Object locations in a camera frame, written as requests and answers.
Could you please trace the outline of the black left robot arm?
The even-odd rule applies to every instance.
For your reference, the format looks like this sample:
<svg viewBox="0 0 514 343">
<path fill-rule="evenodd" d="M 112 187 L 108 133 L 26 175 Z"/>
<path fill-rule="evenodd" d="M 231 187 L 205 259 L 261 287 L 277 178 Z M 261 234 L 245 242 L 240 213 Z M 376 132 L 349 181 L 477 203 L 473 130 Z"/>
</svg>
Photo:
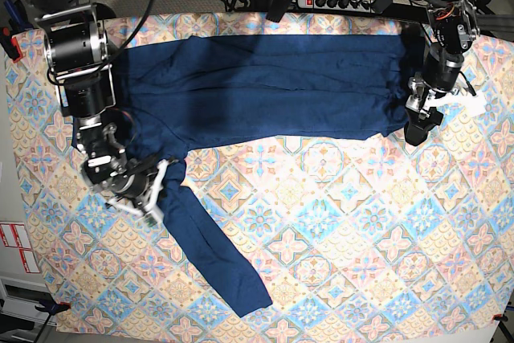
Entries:
<svg viewBox="0 0 514 343">
<path fill-rule="evenodd" d="M 479 35 L 473 0 L 424 0 L 435 41 L 429 44 L 422 70 L 409 80 L 411 95 L 406 101 L 406 142 L 422 144 L 429 131 L 441 125 L 443 114 L 435 102 L 456 95 L 463 54 Z"/>
</svg>

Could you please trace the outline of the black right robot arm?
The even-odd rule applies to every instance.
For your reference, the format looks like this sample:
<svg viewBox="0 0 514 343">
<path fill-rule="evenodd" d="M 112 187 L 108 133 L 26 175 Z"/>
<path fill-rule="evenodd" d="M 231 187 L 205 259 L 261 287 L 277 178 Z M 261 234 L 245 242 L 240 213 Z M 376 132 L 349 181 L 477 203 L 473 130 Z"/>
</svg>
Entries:
<svg viewBox="0 0 514 343">
<path fill-rule="evenodd" d="M 111 206 L 126 199 L 139 214 L 157 203 L 160 181 L 155 157 L 130 159 L 107 120 L 116 94 L 111 58 L 114 47 L 95 5 L 76 6 L 37 18 L 44 30 L 47 76 L 63 116 L 74 120 L 75 147 L 85 156 L 81 173 L 91 188 L 114 195 Z"/>
</svg>

